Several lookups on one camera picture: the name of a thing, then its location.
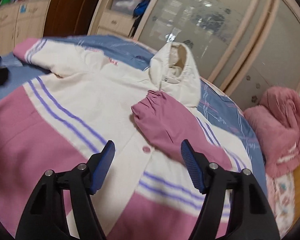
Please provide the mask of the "dark brown wooden door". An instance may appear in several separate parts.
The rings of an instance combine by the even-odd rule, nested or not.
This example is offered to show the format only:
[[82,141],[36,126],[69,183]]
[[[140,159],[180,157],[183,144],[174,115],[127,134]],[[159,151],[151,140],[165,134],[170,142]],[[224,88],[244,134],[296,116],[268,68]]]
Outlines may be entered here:
[[86,35],[99,0],[51,0],[43,36]]

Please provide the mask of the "pink and white hooded jacket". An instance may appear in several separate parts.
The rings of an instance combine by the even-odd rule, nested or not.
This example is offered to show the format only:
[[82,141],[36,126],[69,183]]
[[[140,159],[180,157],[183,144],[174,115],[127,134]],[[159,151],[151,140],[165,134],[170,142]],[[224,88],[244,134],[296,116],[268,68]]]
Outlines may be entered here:
[[157,90],[178,102],[164,111],[160,141],[180,146],[186,139],[226,170],[252,167],[241,140],[198,111],[200,77],[185,44],[165,44],[145,70],[100,49],[47,39],[28,38],[13,54],[49,74],[0,100],[0,221],[12,235],[46,170],[68,171],[113,141],[114,159],[91,199],[107,239],[188,239],[204,196],[179,149],[158,148],[132,110]]

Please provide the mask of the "open wardrobe shelf unit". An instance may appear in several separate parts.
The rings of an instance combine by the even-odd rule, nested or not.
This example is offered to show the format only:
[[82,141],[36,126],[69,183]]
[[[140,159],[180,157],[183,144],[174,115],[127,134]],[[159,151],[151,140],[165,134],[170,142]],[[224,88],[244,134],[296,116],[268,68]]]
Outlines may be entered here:
[[89,35],[132,38],[151,0],[99,0]]

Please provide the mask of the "light wood drawer cabinet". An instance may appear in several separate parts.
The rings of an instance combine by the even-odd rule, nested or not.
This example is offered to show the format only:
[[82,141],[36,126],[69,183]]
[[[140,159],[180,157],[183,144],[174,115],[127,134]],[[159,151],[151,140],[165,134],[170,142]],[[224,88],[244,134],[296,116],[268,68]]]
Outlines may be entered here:
[[49,5],[50,0],[28,0],[0,7],[0,55],[29,37],[43,36]]

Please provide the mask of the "floral mattress pad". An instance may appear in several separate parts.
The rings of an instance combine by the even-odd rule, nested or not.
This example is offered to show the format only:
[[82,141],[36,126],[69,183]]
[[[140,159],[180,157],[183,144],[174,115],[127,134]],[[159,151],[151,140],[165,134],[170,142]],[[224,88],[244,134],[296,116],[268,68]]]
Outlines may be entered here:
[[293,173],[271,178],[266,174],[268,202],[282,239],[293,225],[295,215],[295,186]]

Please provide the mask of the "blue patterned bed sheet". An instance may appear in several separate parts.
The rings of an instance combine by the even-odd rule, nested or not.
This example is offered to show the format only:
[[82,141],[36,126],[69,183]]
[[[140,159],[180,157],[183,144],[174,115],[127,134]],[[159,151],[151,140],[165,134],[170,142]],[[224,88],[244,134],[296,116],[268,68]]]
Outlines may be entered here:
[[[122,61],[136,69],[146,70],[156,50],[132,40],[112,35],[51,37],[51,41],[79,45],[84,48],[100,49],[108,57]],[[9,78],[0,86],[0,100],[30,79],[48,74],[48,70],[21,63],[13,53],[2,55],[0,67],[9,70]],[[201,82],[201,99],[198,111],[214,126],[237,136],[253,167],[254,176],[264,193],[267,193],[264,158],[255,132],[244,118],[239,107],[217,87]]]

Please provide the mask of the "pink fluffy blanket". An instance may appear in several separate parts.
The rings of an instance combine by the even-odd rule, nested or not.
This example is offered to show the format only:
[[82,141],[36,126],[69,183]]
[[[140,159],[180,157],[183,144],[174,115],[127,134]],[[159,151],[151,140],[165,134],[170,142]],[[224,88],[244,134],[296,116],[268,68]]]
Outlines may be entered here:
[[277,178],[300,165],[300,96],[286,87],[270,87],[244,117],[266,158],[268,176]]

